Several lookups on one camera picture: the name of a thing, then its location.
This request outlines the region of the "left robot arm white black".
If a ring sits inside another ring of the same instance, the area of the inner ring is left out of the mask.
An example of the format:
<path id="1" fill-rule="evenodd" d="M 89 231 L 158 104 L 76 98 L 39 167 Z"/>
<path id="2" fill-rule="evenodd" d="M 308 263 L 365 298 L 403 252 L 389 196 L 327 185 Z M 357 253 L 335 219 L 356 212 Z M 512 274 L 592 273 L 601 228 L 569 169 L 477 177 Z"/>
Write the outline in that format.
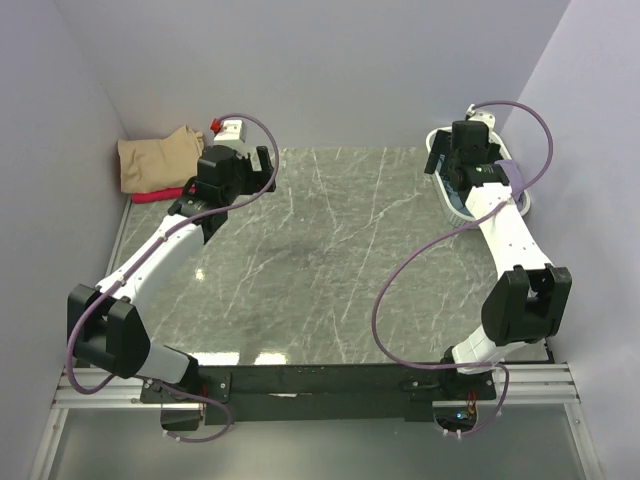
<path id="1" fill-rule="evenodd" d="M 96 286 L 77 285 L 67 303 L 66 371 L 72 387 L 91 395 L 73 371 L 75 361 L 108 372 L 111 378 L 140 377 L 163 383 L 176 401 L 203 390 L 198 361 L 152 342 L 143 312 L 165 281 L 204 247 L 227 221 L 230 211 L 247 206 L 276 186 L 278 150 L 259 146 L 250 154 L 224 145 L 204 149 L 197 173 L 184 185 L 154 234 L 127 262 Z"/>

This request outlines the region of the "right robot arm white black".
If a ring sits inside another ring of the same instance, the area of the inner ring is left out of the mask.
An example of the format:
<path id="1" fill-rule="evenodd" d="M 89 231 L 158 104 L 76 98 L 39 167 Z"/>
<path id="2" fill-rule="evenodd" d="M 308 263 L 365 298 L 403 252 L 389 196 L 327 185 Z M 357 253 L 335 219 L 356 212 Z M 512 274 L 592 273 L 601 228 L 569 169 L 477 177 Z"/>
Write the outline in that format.
<path id="1" fill-rule="evenodd" d="M 517 189 L 514 164 L 488 123 L 455 121 L 430 132 L 425 144 L 425 172 L 451 224 L 479 229 L 496 269 L 480 326 L 450 349 L 447 358 L 454 365 L 438 377 L 442 393 L 460 399 L 473 388 L 474 374 L 558 333 L 572 277 L 553 265 L 528 230 L 528 194 Z"/>

